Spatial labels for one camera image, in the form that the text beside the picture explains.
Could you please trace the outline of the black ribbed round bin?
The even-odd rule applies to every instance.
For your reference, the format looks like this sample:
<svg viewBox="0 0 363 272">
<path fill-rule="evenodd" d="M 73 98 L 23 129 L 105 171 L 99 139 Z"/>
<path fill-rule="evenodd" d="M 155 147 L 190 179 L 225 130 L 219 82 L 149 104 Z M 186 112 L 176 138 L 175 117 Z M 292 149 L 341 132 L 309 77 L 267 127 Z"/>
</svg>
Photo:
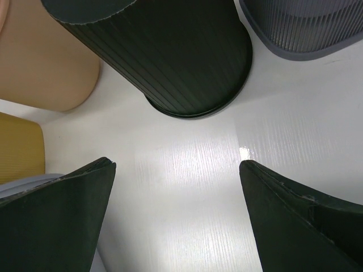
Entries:
<svg viewBox="0 0 363 272">
<path fill-rule="evenodd" d="M 245 85 L 252 42 L 233 1 L 42 1 L 158 111 L 199 118 Z"/>
</svg>

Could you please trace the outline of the grey mesh square basket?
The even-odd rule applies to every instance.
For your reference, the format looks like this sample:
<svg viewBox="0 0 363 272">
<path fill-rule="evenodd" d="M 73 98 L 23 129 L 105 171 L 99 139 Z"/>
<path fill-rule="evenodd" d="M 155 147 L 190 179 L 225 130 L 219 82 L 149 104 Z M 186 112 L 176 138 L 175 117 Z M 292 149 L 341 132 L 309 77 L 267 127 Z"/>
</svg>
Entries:
<svg viewBox="0 0 363 272">
<path fill-rule="evenodd" d="M 362 40 L 362 1 L 240 1 L 263 44 L 292 61 L 325 57 Z"/>
</svg>

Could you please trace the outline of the light grey round bin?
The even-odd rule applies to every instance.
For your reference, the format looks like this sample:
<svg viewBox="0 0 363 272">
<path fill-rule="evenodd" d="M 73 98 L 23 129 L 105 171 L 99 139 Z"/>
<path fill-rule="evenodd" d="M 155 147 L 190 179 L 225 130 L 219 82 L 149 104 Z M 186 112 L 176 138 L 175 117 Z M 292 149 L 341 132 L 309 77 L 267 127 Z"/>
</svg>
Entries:
<svg viewBox="0 0 363 272">
<path fill-rule="evenodd" d="M 54 174 L 44 174 L 39 176 L 26 177 L 18 180 L 14 180 L 8 182 L 6 184 L 1 185 L 1 198 L 8 197 L 32 188 L 35 188 L 39 185 L 42 185 L 46 182 L 55 180 L 62 177 L 62 174 L 54 173 Z M 91 272 L 105 272 L 106 268 L 102 261 L 102 258 L 98 252 L 95 250 L 95 254 L 93 257 L 92 265 L 90 268 Z"/>
</svg>

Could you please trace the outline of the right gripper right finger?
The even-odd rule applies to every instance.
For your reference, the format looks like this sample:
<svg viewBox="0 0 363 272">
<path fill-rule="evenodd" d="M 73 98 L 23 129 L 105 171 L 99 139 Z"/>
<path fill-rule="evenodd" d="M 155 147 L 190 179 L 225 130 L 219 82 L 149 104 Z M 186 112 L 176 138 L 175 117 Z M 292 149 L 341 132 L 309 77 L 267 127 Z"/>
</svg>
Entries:
<svg viewBox="0 0 363 272">
<path fill-rule="evenodd" d="M 253 160 L 239 175 L 263 271 L 362 271 L 362 205 Z"/>
</svg>

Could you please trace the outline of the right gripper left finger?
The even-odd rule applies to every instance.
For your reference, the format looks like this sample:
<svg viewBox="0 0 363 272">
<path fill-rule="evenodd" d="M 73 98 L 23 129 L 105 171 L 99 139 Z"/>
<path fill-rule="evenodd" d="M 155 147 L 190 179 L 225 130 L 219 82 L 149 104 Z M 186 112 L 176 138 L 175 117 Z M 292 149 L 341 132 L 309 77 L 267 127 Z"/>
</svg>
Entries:
<svg viewBox="0 0 363 272">
<path fill-rule="evenodd" d="M 1 198 L 1 270 L 90 271 L 115 174 L 103 157 Z"/>
</svg>

